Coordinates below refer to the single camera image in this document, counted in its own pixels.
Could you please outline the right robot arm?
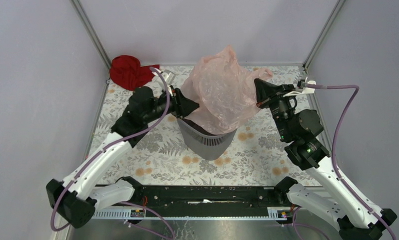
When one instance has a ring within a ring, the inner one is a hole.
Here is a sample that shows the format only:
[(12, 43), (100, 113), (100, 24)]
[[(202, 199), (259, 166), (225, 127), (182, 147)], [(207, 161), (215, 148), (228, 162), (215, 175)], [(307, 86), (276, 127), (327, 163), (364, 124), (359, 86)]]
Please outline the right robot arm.
[(290, 161), (317, 180), (330, 195), (323, 198), (309, 192), (293, 178), (286, 177), (276, 186), (277, 204), (292, 203), (305, 208), (330, 224), (344, 240), (378, 240), (383, 232), (396, 235), (391, 225), (397, 219), (390, 208), (381, 208), (366, 197), (342, 172), (335, 149), (327, 149), (318, 135), (324, 126), (316, 110), (295, 112), (296, 96), (313, 94), (324, 85), (302, 79), (297, 85), (275, 85), (255, 79), (256, 105), (269, 109)]

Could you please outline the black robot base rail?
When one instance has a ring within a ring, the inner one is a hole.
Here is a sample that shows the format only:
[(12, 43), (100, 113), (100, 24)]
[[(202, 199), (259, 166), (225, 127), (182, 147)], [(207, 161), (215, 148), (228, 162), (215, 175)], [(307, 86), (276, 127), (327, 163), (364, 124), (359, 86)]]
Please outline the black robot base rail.
[(219, 207), (283, 208), (293, 204), (273, 187), (263, 186), (164, 186), (142, 185), (135, 188), (128, 200), (131, 204), (147, 207), (156, 212), (163, 209)]

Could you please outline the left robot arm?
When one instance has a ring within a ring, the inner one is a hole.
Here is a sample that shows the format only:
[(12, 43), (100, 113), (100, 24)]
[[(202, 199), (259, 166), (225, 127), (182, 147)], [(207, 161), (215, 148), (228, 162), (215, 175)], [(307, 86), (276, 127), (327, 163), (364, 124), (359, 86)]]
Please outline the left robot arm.
[(147, 86), (137, 88), (96, 151), (63, 180), (51, 179), (47, 183), (48, 201), (53, 209), (51, 228), (56, 232), (62, 230), (55, 226), (56, 214), (78, 229), (100, 209), (123, 201), (138, 205), (143, 193), (126, 180), (119, 180), (98, 191), (93, 189), (108, 169), (124, 154), (131, 152), (166, 115), (182, 119), (197, 108), (199, 104), (185, 97), (179, 88), (169, 86), (159, 97), (155, 97)]

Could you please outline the grey slotted trash bin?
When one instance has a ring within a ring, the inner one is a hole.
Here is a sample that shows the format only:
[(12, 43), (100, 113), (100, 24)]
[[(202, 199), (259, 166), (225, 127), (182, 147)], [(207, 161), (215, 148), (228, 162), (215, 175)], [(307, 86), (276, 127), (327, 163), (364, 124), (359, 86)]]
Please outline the grey slotted trash bin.
[(220, 135), (205, 134), (184, 119), (178, 119), (177, 124), (185, 145), (195, 154), (207, 161), (218, 159), (231, 145), (237, 130)]

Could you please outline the pink plastic trash bag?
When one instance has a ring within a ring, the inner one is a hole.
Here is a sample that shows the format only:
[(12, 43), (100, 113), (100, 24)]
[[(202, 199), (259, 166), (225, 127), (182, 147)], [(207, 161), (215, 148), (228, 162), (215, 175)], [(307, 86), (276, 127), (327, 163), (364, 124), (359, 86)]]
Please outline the pink plastic trash bag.
[(272, 77), (268, 68), (248, 70), (240, 66), (231, 45), (204, 56), (180, 88), (186, 98), (199, 104), (187, 119), (213, 135), (230, 133), (260, 111), (254, 80)]

